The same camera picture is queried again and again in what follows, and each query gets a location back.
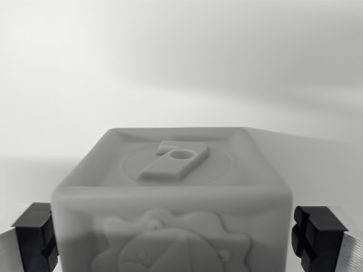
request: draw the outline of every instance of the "cube top face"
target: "cube top face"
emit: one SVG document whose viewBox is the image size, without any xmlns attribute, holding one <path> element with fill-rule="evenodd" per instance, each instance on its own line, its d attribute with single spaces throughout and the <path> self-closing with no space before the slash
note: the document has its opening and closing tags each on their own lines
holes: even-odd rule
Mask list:
<svg viewBox="0 0 363 272">
<path fill-rule="evenodd" d="M 65 186 L 283 186 L 244 128 L 109 130 Z"/>
</svg>

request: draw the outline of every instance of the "white backdrop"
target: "white backdrop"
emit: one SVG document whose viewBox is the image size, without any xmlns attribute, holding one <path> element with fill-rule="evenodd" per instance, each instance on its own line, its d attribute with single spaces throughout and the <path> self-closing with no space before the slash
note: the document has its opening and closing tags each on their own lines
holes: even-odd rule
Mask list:
<svg viewBox="0 0 363 272">
<path fill-rule="evenodd" d="M 109 128 L 247 126 L 294 205 L 363 224 L 362 88 L 359 1 L 1 1 L 0 214 Z"/>
</svg>

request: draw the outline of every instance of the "black clamp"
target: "black clamp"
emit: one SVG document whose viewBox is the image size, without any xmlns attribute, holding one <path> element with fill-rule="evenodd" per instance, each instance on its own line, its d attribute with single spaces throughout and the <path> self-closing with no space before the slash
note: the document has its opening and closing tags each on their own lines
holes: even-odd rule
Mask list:
<svg viewBox="0 0 363 272">
<path fill-rule="evenodd" d="M 347 229 L 328 207 L 297 206 L 292 246 L 305 272 L 334 272 Z"/>
<path fill-rule="evenodd" d="M 24 272 L 52 272 L 58 262 L 50 203 L 33 203 L 12 225 Z"/>
</svg>

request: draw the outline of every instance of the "raised relief design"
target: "raised relief design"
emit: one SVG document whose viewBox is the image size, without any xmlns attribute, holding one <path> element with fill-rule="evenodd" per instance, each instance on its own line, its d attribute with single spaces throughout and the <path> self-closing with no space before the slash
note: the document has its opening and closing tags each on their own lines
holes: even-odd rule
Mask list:
<svg viewBox="0 0 363 272">
<path fill-rule="evenodd" d="M 156 155 L 161 157 L 141 171 L 142 179 L 183 179 L 209 155 L 208 146 L 201 142 L 162 141 Z"/>
<path fill-rule="evenodd" d="M 212 212 L 150 210 L 137 221 L 107 218 L 103 232 L 108 248 L 92 272 L 248 272 L 251 240 L 226 232 Z"/>
</svg>

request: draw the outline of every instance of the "gray plastic object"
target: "gray plastic object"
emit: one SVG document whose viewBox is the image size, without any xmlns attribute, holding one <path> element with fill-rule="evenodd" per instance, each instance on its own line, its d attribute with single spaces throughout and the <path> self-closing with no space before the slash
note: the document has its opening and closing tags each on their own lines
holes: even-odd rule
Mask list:
<svg viewBox="0 0 363 272">
<path fill-rule="evenodd" d="M 291 209 L 233 127 L 111 129 L 52 197 L 64 272 L 283 272 Z"/>
</svg>

